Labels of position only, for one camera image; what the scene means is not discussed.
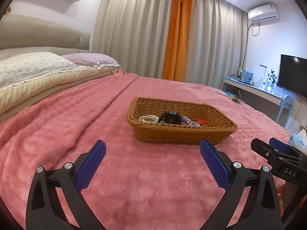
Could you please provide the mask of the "light blue chair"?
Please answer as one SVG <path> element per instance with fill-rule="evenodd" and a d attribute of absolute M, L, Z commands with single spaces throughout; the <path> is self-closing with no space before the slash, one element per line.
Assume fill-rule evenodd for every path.
<path fill-rule="evenodd" d="M 279 105 L 279 112 L 277 114 L 275 122 L 279 123 L 283 111 L 287 110 L 287 115 L 286 115 L 284 123 L 283 123 L 283 127 L 286 128 L 286 125 L 288 123 L 288 119 L 290 117 L 293 105 L 294 105 L 294 99 L 290 95 L 284 96 L 283 99 L 281 100 L 280 105 Z"/>

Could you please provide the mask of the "beige folded quilt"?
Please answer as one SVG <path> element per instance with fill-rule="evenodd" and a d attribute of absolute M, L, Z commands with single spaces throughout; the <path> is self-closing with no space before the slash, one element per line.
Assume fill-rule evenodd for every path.
<path fill-rule="evenodd" d="M 86 67 L 83 71 L 51 74 L 11 86 L 1 92 L 1 122 L 52 94 L 90 80 L 115 74 L 118 69 L 118 67 L 103 67 L 98 70 L 94 67 Z"/>

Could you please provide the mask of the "white air conditioner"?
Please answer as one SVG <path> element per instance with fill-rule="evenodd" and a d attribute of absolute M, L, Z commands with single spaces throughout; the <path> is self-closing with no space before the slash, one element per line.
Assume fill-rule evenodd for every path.
<path fill-rule="evenodd" d="M 254 8 L 248 12 L 251 23 L 262 23 L 266 21 L 279 20 L 280 16 L 274 4 L 267 4 Z"/>

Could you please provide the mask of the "grey curtain left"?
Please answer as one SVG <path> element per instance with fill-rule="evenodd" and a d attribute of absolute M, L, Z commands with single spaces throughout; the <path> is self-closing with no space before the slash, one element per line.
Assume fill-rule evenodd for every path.
<path fill-rule="evenodd" d="M 127 72 L 161 78 L 172 0 L 102 0 L 92 52 L 114 58 Z"/>

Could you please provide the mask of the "white vase with plant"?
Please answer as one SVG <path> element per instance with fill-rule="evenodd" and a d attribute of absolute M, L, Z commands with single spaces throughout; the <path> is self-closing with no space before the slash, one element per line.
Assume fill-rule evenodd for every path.
<path fill-rule="evenodd" d="M 266 82 L 266 91 L 273 93 L 276 85 L 277 85 L 277 76 L 275 74 L 275 71 L 271 69 L 271 72 L 268 73 L 268 78 Z"/>

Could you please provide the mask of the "black television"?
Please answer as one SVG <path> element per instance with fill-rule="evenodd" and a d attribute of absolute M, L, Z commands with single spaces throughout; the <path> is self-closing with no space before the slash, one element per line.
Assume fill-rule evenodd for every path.
<path fill-rule="evenodd" d="M 306 59 L 296 56 L 281 55 L 277 86 L 306 99 L 306 78 Z"/>

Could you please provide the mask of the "grey curtain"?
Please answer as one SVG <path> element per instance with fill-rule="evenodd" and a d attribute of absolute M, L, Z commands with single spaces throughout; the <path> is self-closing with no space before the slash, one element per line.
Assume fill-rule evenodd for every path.
<path fill-rule="evenodd" d="M 127 72 L 161 78 L 172 0 L 102 0 L 92 52 L 114 58 Z"/>
<path fill-rule="evenodd" d="M 185 82 L 221 88 L 244 64 L 248 14 L 224 0 L 194 0 Z"/>

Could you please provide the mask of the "white wall desk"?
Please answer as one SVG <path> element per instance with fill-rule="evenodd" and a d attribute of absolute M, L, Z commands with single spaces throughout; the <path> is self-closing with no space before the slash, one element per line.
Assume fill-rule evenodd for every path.
<path fill-rule="evenodd" d="M 278 106 L 281 106 L 284 98 L 281 97 L 281 96 L 277 96 L 275 94 L 272 94 L 272 93 L 269 93 L 267 91 L 264 91 L 262 89 L 259 89 L 255 86 L 251 86 L 251 85 L 248 85 L 248 84 L 245 84 L 245 83 L 242 83 L 240 81 L 237 81 L 237 80 L 234 80 L 230 77 L 225 77 L 224 78 L 224 86 L 226 87 L 227 85 L 231 85 L 231 86 L 234 86 L 238 89 L 241 89 L 241 90 L 245 90 L 247 92 L 250 92 L 251 94 L 254 94 L 258 97 L 261 97 L 267 101 L 270 101 Z"/>

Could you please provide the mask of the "beige padded headboard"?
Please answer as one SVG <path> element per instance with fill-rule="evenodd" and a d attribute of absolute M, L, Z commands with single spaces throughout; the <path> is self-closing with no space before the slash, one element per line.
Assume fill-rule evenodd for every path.
<path fill-rule="evenodd" d="M 23 53 L 47 51 L 57 55 L 90 52 L 89 33 L 22 15 L 1 19 L 1 59 Z"/>

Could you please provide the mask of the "black wristwatch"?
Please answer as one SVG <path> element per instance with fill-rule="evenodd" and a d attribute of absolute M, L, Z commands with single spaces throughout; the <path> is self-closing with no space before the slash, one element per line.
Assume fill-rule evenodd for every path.
<path fill-rule="evenodd" d="M 182 117 L 178 112 L 168 111 L 161 114 L 158 123 L 180 125 L 182 123 Z"/>

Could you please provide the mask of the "pink pillow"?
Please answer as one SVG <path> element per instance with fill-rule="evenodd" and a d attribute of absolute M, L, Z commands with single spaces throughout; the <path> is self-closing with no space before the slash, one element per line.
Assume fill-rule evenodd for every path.
<path fill-rule="evenodd" d="M 98 70 L 104 67 L 121 67 L 115 59 L 101 53 L 72 53 L 61 57 L 76 65 L 94 67 Z"/>

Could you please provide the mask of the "grey curtain right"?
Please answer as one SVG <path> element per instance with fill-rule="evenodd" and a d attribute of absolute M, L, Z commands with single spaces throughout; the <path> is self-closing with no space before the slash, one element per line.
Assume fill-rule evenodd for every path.
<path fill-rule="evenodd" d="M 248 14 L 224 0 L 194 0 L 185 82 L 221 88 L 244 64 Z"/>

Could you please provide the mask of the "white desk lamp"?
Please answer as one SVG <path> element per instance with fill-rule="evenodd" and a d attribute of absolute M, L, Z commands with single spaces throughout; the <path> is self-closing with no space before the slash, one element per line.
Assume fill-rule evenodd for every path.
<path fill-rule="evenodd" d="M 263 78 L 262 78 L 262 86 L 261 86 L 261 89 L 264 91 L 264 90 L 265 90 L 265 78 L 266 78 L 267 66 L 266 66 L 266 65 L 263 65 L 263 64 L 260 64 L 259 66 L 260 66 L 261 68 L 263 68 L 263 70 L 264 70 Z"/>

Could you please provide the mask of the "orange curtain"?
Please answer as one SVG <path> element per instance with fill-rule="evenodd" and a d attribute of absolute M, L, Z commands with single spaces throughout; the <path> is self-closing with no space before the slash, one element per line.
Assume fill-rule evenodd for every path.
<path fill-rule="evenodd" d="M 194 0 L 172 0 L 162 78 L 185 80 L 192 5 Z"/>

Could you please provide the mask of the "brown wicker basket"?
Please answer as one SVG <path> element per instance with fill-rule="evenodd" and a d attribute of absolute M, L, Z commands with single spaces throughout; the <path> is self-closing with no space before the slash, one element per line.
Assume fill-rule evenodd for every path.
<path fill-rule="evenodd" d="M 144 97 L 133 99 L 126 120 L 139 140 L 161 144 L 218 144 L 238 129 L 213 106 Z"/>

